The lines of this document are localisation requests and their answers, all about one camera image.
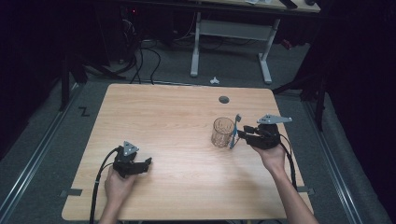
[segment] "black cable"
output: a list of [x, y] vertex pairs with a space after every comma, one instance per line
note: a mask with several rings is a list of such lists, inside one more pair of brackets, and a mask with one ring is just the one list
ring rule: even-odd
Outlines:
[[184, 34], [184, 35], [183, 35], [182, 37], [180, 37], [180, 38], [174, 39], [174, 40], [173, 40], [173, 43], [176, 43], [176, 44], [177, 44], [177, 41], [178, 41], [178, 40], [182, 40], [182, 39], [186, 39], [186, 38], [190, 38], [190, 37], [192, 37], [192, 36], [195, 36], [195, 35], [190, 35], [190, 32], [191, 32], [191, 30], [192, 30], [192, 27], [193, 27], [194, 24], [195, 24], [196, 15], [197, 15], [197, 13], [194, 12], [194, 14], [192, 15], [192, 20], [191, 20], [190, 28], [189, 28], [189, 30], [186, 32], [186, 34]]
[[235, 143], [233, 144], [233, 146], [235, 147], [235, 145], [239, 142], [239, 139], [241, 139], [240, 137], [238, 137], [235, 141]]
[[231, 41], [231, 39], [236, 39], [236, 38], [226, 38], [224, 40], [224, 42], [228, 43], [228, 44], [236, 45], [236, 46], [252, 45], [252, 44], [259, 42], [258, 40], [249, 39], [249, 40], [245, 40], [244, 43], [237, 43], [237, 42]]
[[133, 67], [135, 66], [135, 64], [136, 64], [136, 57], [133, 56], [133, 58], [131, 59], [131, 61], [129, 61], [128, 64], [127, 64], [125, 67], [121, 68], [121, 69], [118, 70], [118, 71], [112, 72], [112, 71], [110, 71], [110, 70], [107, 70], [108, 72], [105, 72], [105, 73], [104, 73], [104, 70], [101, 69], [103, 73], [100, 73], [100, 72], [95, 72], [95, 71], [93, 71], [93, 70], [92, 70], [91, 68], [89, 68], [89, 67], [84, 67], [84, 69], [85, 69], [86, 72], [88, 72], [88, 73], [90, 73], [90, 74], [92, 74], [92, 75], [94, 75], [94, 76], [97, 76], [97, 77], [106, 76], [106, 75], [109, 75], [109, 74], [111, 74], [109, 77], [114, 77], [114, 76], [116, 76], [116, 75], [118, 75], [118, 74], [121, 74], [121, 73], [126, 72], [126, 71], [128, 71], [129, 69], [133, 68]]
[[152, 71], [151, 75], [149, 76], [149, 79], [151, 80], [151, 84], [154, 85], [154, 80], [152, 79], [154, 76], [155, 71], [157, 71], [158, 67], [160, 66], [161, 63], [161, 55], [159, 53], [157, 53], [155, 50], [152, 49], [145, 49], [145, 50], [149, 50], [155, 54], [157, 54], [158, 56], [158, 62], [157, 62], [157, 66], [155, 66], [154, 70]]
[[173, 43], [181, 47], [188, 47], [194, 44], [194, 40], [190, 40], [192, 37], [194, 37], [194, 35], [186, 36], [183, 39], [174, 40]]
[[113, 150], [111, 150], [107, 154], [107, 156], [105, 157], [105, 160], [103, 161], [103, 163], [102, 163], [102, 165], [101, 165], [101, 167], [99, 169], [98, 175], [96, 176], [95, 185], [93, 186], [93, 193], [92, 193], [90, 224], [93, 224], [93, 222], [94, 222], [95, 207], [96, 207], [96, 196], [97, 196], [98, 189], [99, 189], [99, 180], [100, 180], [100, 177], [101, 177], [101, 173], [109, 165], [108, 164], [108, 165], [105, 166], [107, 159], [111, 156], [111, 154], [113, 154], [114, 152], [119, 151], [119, 150], [120, 150], [120, 147], [116, 147], [116, 148], [114, 148]]
[[292, 158], [292, 153], [293, 153], [293, 151], [292, 151], [292, 149], [291, 149], [291, 144], [290, 144], [290, 141], [289, 141], [284, 135], [281, 134], [280, 136], [282, 136], [282, 137], [288, 142], [288, 144], [289, 144], [290, 152], [288, 152], [288, 151], [286, 150], [286, 147], [285, 147], [285, 145], [283, 145], [282, 142], [279, 143], [279, 144], [283, 147], [283, 149], [285, 149], [286, 155], [287, 155], [288, 160], [289, 160], [289, 163], [290, 163], [291, 184], [292, 184], [292, 185], [294, 186], [294, 188], [297, 190], [296, 171], [295, 171], [295, 168], [294, 168], [294, 162], [293, 162], [293, 158]]
[[201, 49], [209, 49], [209, 50], [218, 49], [219, 47], [221, 47], [223, 45], [224, 37], [220, 37], [219, 39], [220, 39], [220, 43], [214, 48], [205, 48], [205, 47], [203, 47], [202, 44], [204, 44], [204, 43], [202, 43], [202, 41], [200, 41], [200, 45], [199, 46], [200, 46]]
[[136, 72], [134, 73], [134, 76], [132, 77], [131, 82], [129, 84], [132, 84], [136, 77], [139, 77], [139, 84], [141, 84], [140, 76], [139, 76], [140, 69], [143, 66], [143, 52], [142, 52], [141, 46], [139, 47], [139, 52], [140, 52], [140, 58], [141, 58], [140, 66], [136, 69]]
[[108, 163], [106, 166], [103, 167], [102, 170], [105, 170], [107, 166], [112, 165], [114, 162]]

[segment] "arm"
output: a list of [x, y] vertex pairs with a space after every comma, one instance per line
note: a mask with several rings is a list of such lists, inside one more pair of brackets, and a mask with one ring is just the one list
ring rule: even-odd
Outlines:
[[281, 145], [262, 150], [254, 147], [262, 158], [262, 164], [273, 177], [280, 199], [285, 208], [286, 217], [293, 223], [318, 223], [303, 199], [294, 189], [285, 171], [285, 150]]
[[99, 221], [100, 224], [117, 223], [122, 204], [128, 198], [136, 178], [137, 175], [122, 178], [112, 166], [108, 168], [105, 182], [107, 202]]

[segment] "glass cup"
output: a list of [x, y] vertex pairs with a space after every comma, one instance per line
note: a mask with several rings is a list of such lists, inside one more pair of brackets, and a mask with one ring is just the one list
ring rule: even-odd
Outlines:
[[213, 123], [212, 143], [215, 147], [227, 147], [233, 135], [233, 121], [218, 118]]

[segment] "desk leg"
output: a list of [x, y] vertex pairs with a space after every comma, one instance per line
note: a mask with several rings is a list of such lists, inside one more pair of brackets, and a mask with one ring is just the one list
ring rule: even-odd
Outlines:
[[194, 51], [192, 53], [191, 73], [190, 73], [192, 77], [198, 77], [200, 31], [201, 31], [201, 12], [197, 12], [197, 22], [195, 23], [195, 43], [194, 43]]
[[264, 53], [259, 54], [259, 60], [260, 60], [260, 65], [262, 66], [262, 75], [264, 76], [265, 84], [272, 83], [271, 74], [270, 74], [270, 71], [268, 69], [268, 64], [267, 64], [267, 56], [268, 56], [268, 53], [270, 52], [271, 46], [274, 42], [274, 38], [275, 38], [277, 27], [279, 26], [279, 23], [280, 23], [280, 19], [276, 19], [274, 22], [274, 25], [271, 29], [270, 35], [268, 37], [268, 40], [267, 40], [267, 43], [266, 43], [266, 46], [264, 49]]

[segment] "metal rail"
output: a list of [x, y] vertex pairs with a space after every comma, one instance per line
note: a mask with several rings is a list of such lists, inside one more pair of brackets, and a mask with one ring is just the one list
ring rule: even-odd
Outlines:
[[14, 211], [19, 200], [21, 199], [21, 196], [26, 191], [30, 181], [35, 176], [35, 172], [37, 171], [38, 167], [40, 166], [47, 152], [49, 151], [51, 140], [53, 136], [56, 134], [60, 125], [62, 124], [62, 121], [64, 120], [64, 117], [70, 108], [70, 105], [81, 93], [81, 90], [82, 87], [79, 86], [78, 84], [75, 84], [73, 86], [69, 104], [64, 109], [64, 111], [58, 112], [54, 121], [51, 123], [46, 133], [44, 134], [44, 137], [42, 138], [37, 148], [35, 149], [32, 158], [28, 161], [25, 168], [18, 177], [17, 181], [15, 182], [13, 188], [9, 192], [4, 202], [2, 203], [0, 207], [0, 223], [7, 223], [8, 219], [11, 217], [12, 212]]
[[315, 129], [315, 133], [317, 134], [317, 138], [321, 144], [323, 158], [326, 162], [329, 174], [332, 178], [332, 182], [334, 183], [335, 190], [338, 193], [341, 204], [346, 211], [346, 216], [349, 220], [349, 223], [363, 223], [361, 220], [361, 215], [359, 214], [359, 211], [353, 202], [353, 198], [350, 194], [349, 188], [344, 181], [340, 170], [338, 169], [334, 157], [332, 156], [332, 152], [330, 151], [330, 147], [326, 142], [324, 134], [318, 129], [318, 126], [315, 123], [315, 111], [312, 108], [312, 105], [309, 104], [309, 102], [303, 102], [303, 106], [305, 112], [311, 117], [310, 124]]

